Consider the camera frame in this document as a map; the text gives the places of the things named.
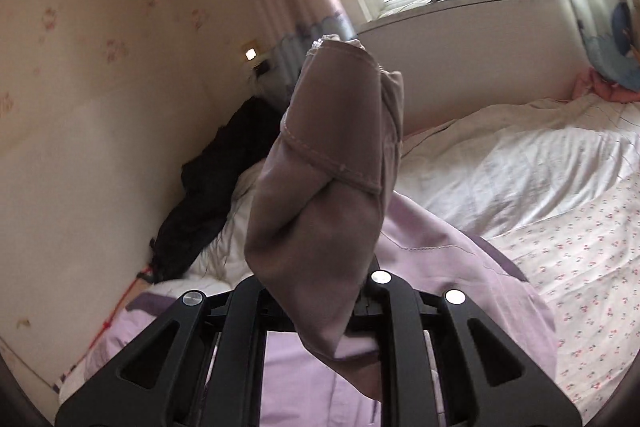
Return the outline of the lilac padded jacket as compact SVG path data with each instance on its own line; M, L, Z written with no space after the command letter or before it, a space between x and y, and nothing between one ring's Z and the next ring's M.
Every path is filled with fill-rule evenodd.
M417 291L463 291L553 381L553 319L532 284L395 191L401 112L400 75L359 43L309 51L244 248L250 277L293 325L267 333L256 426L384 426L378 343L349 326L373 262Z

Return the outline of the white pillow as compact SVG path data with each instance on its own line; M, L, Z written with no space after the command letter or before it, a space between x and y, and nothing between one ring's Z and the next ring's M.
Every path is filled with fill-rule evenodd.
M241 174L232 194L224 227L186 271L187 279L213 277L234 287L252 274L245 260L244 247L250 208L264 164L265 161L259 161Z

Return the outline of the white cherry print duvet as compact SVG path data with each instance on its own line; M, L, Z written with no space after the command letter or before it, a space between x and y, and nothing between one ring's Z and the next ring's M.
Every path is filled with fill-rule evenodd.
M593 418L639 350L639 107L494 105L405 141L397 191L513 260L552 309L556 381Z

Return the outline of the blue cartoon curtain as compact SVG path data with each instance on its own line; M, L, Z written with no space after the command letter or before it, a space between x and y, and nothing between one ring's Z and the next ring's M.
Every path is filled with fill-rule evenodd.
M606 81L639 91L636 0L570 0L588 60Z

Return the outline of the black garment by wall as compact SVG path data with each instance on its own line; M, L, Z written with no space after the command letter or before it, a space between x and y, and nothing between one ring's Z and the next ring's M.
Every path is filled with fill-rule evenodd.
M148 281L182 277L224 228L239 177L265 159L280 133L282 112L252 96L181 169L184 197L150 240Z

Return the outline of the wall socket plate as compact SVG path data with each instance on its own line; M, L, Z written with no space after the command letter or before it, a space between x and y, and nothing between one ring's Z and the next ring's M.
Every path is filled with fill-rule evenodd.
M245 57L245 61L247 63L254 62L256 58L260 55L260 44L257 39L253 39L243 43L241 46L241 51Z

